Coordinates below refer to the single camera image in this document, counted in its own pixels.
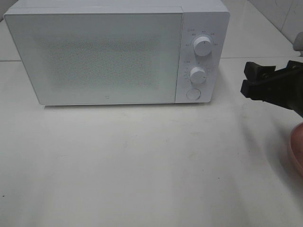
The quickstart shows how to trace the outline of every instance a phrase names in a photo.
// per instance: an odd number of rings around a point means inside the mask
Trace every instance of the pink plate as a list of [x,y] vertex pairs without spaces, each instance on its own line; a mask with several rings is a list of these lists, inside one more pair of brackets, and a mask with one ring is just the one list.
[[295,168],[303,176],[303,123],[292,130],[289,138],[288,153]]

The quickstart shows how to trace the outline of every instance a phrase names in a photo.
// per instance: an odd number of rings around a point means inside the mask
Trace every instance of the microwave door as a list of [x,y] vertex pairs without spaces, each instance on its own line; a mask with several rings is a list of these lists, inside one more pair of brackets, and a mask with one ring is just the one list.
[[5,19],[43,105],[175,102],[180,12]]

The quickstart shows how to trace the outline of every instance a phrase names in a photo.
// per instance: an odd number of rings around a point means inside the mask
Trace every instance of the microwave control panel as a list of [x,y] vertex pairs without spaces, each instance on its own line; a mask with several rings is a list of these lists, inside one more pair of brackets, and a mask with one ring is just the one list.
[[211,100],[229,12],[183,14],[176,103]]

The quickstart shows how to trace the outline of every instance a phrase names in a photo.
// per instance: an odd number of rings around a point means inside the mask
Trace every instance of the microwave oven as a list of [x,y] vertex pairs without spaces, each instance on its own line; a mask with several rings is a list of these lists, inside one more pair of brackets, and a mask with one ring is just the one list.
[[220,0],[19,0],[4,18],[42,105],[211,100]]

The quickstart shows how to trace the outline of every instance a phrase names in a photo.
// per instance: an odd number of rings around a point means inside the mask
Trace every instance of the power level knob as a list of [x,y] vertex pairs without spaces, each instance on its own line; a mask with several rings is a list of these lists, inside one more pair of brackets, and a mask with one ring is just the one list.
[[208,55],[213,48],[213,41],[211,37],[202,35],[194,40],[194,51],[198,56],[206,56]]
[[190,81],[193,84],[202,84],[206,80],[206,76],[206,70],[201,67],[195,67],[189,73]]

